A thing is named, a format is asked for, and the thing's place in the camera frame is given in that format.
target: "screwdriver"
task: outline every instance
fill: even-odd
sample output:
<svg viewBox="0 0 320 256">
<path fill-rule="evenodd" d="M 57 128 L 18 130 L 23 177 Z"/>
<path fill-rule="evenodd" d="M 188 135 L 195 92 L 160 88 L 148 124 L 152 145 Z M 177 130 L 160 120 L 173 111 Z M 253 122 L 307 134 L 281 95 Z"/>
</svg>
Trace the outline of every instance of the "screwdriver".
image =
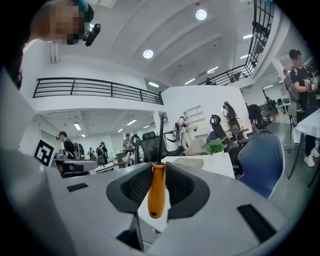
<svg viewBox="0 0 320 256">
<path fill-rule="evenodd" d="M 151 218 L 158 219 L 162 216 L 165 208 L 166 192 L 165 192 L 165 169 L 166 165 L 161 162 L 162 158 L 162 141 L 164 133 L 164 115 L 160 120 L 160 134 L 158 146 L 157 161 L 152 163 L 153 175 L 152 185 L 148 194 L 148 211 Z"/>
</svg>

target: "orange screwdriver handle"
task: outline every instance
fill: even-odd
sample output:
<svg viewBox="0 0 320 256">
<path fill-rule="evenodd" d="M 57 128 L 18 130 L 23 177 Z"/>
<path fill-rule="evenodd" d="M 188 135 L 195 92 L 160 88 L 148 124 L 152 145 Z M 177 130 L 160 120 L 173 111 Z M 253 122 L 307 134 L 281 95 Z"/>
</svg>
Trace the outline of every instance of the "orange screwdriver handle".
<svg viewBox="0 0 320 256">
<path fill-rule="evenodd" d="M 152 164 L 152 185 L 148 194 L 148 210 L 150 217 L 158 219 L 165 209 L 165 164 Z"/>
</svg>

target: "potted plant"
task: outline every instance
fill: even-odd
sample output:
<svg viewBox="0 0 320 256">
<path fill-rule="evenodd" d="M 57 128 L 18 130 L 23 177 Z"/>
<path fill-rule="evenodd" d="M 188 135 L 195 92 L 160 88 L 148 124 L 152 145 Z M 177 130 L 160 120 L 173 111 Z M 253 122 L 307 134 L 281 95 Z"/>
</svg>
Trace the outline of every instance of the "potted plant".
<svg viewBox="0 0 320 256">
<path fill-rule="evenodd" d="M 223 152 L 225 150 L 225 148 L 227 147 L 226 144 L 223 144 L 223 141 L 226 138 L 227 137 L 224 137 L 223 139 L 220 139 L 220 138 L 213 139 L 208 144 L 204 144 L 201 148 L 203 150 L 208 151 L 208 153 L 210 155 L 213 155 L 213 154 L 219 153 L 219 152 Z"/>
</svg>

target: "black railing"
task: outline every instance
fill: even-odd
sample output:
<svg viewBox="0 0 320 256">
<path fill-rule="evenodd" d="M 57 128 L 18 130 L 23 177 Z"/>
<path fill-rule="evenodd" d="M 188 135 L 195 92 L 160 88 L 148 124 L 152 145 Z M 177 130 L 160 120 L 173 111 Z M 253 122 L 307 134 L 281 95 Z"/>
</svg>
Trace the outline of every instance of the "black railing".
<svg viewBox="0 0 320 256">
<path fill-rule="evenodd" d="M 264 51 L 267 44 L 275 11 L 275 4 L 270 0 L 254 0 L 253 2 L 252 38 L 245 64 L 216 75 L 199 83 L 199 85 L 226 86 L 252 75 L 259 62 L 259 55 Z"/>
<path fill-rule="evenodd" d="M 247 66 L 242 65 L 216 75 L 210 78 L 209 81 L 206 80 L 199 85 L 226 86 L 249 76 L 251 76 L 251 73 L 247 69 Z"/>
<path fill-rule="evenodd" d="M 78 77 L 38 78 L 33 98 L 51 96 L 102 96 L 163 105 L 161 94 L 129 85 Z"/>
</svg>

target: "fluorescent light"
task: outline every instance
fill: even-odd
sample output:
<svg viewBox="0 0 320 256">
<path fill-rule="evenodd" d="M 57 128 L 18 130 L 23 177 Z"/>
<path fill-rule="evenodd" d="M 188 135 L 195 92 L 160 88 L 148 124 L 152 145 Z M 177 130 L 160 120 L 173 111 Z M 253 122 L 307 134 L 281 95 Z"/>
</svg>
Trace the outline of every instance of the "fluorescent light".
<svg viewBox="0 0 320 256">
<path fill-rule="evenodd" d="M 154 87 L 159 87 L 159 85 L 153 83 L 153 82 L 148 82 L 149 85 L 154 86 Z"/>
<path fill-rule="evenodd" d="M 262 90 L 263 90 L 263 89 L 267 89 L 267 88 L 269 88 L 269 87 L 271 87 L 271 86 L 274 86 L 274 85 L 271 84 L 271 85 L 269 85 L 269 86 L 267 86 L 267 87 L 262 88 Z"/>
<path fill-rule="evenodd" d="M 252 34 L 245 35 L 243 39 L 252 38 Z"/>
<path fill-rule="evenodd" d="M 135 121 L 137 121 L 137 119 L 133 119 L 131 122 L 127 124 L 127 126 L 132 125 Z"/>
<path fill-rule="evenodd" d="M 207 17 L 207 12 L 205 10 L 197 10 L 195 13 L 195 17 L 199 20 L 199 21 L 203 21 L 206 19 Z"/>
<path fill-rule="evenodd" d="M 77 122 L 74 122 L 73 125 L 75 126 L 75 128 L 78 130 L 78 131 L 81 131 L 81 128 L 79 126 L 79 124 Z"/>
<path fill-rule="evenodd" d="M 217 68 L 219 68 L 218 66 L 214 67 L 213 69 L 210 69 L 207 71 L 207 73 L 212 73 L 214 70 L 216 70 Z"/>
<path fill-rule="evenodd" d="M 145 50 L 143 52 L 143 57 L 145 57 L 146 59 L 152 58 L 153 55 L 154 55 L 154 52 L 152 50 L 150 50 L 150 49 Z"/>
<path fill-rule="evenodd" d="M 191 83 L 192 81 L 196 80 L 195 78 L 192 78 L 190 81 L 186 82 L 184 85 L 187 85 L 189 83 Z"/>
</svg>

